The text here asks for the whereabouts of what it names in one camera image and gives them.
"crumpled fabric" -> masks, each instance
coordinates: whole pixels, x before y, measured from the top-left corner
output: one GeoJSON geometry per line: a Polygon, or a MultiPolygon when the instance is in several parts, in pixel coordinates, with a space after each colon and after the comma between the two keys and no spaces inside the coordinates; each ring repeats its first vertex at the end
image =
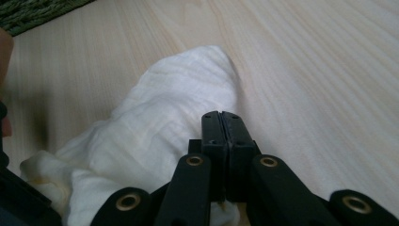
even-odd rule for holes
{"type": "MultiPolygon", "coordinates": [[[[151,193],[170,181],[188,140],[201,138],[200,118],[235,112],[239,86],[230,59],[202,46],[151,66],[107,121],[97,121],[54,154],[21,165],[25,180],[53,202],[63,225],[89,225],[117,190],[151,193]]],[[[211,205],[211,225],[235,225],[234,204],[211,205]]]]}

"black plastic part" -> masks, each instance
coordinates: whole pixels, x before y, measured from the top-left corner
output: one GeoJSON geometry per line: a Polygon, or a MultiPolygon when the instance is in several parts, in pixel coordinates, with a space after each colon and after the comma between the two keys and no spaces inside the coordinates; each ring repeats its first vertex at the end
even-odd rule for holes
{"type": "Polygon", "coordinates": [[[247,215],[257,225],[340,225],[290,168],[272,155],[252,161],[247,215]]]}
{"type": "Polygon", "coordinates": [[[250,164],[259,149],[239,116],[222,112],[222,119],[229,145],[226,199],[246,202],[250,164]]]}
{"type": "MultiPolygon", "coordinates": [[[[0,136],[3,137],[2,128],[2,119],[7,115],[7,108],[6,106],[0,102],[0,136]]],[[[9,164],[8,156],[3,152],[3,139],[0,138],[0,167],[7,167],[9,164]]]]}
{"type": "Polygon", "coordinates": [[[353,190],[332,193],[328,202],[330,212],[343,225],[398,226],[399,220],[371,198],[353,190]]]}
{"type": "Polygon", "coordinates": [[[188,140],[188,153],[201,153],[202,140],[190,139],[188,140]]]}
{"type": "Polygon", "coordinates": [[[228,147],[220,115],[217,111],[202,116],[201,152],[212,161],[211,190],[212,202],[225,201],[225,175],[228,147]]]}
{"type": "Polygon", "coordinates": [[[91,226],[144,226],[151,206],[150,195],[138,188],[126,187],[112,194],[97,212],[91,226]]]}
{"type": "Polygon", "coordinates": [[[51,201],[4,167],[0,167],[1,225],[61,225],[51,201]]]}
{"type": "Polygon", "coordinates": [[[211,161],[200,153],[183,156],[155,220],[157,226],[209,224],[211,161]]]}

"light wood surface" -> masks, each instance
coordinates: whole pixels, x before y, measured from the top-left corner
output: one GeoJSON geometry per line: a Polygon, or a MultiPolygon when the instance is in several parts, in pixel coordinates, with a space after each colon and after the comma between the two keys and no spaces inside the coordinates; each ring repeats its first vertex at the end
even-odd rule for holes
{"type": "Polygon", "coordinates": [[[399,217],[399,2],[96,1],[15,38],[3,88],[10,168],[107,119],[157,60],[216,44],[263,153],[315,194],[362,192],[399,217]]]}

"green fabric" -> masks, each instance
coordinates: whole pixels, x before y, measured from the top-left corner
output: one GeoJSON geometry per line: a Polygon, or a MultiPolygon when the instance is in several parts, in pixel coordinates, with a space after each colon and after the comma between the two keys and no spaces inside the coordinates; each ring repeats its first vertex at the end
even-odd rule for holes
{"type": "Polygon", "coordinates": [[[0,27],[16,36],[94,0],[0,0],[0,27]]]}

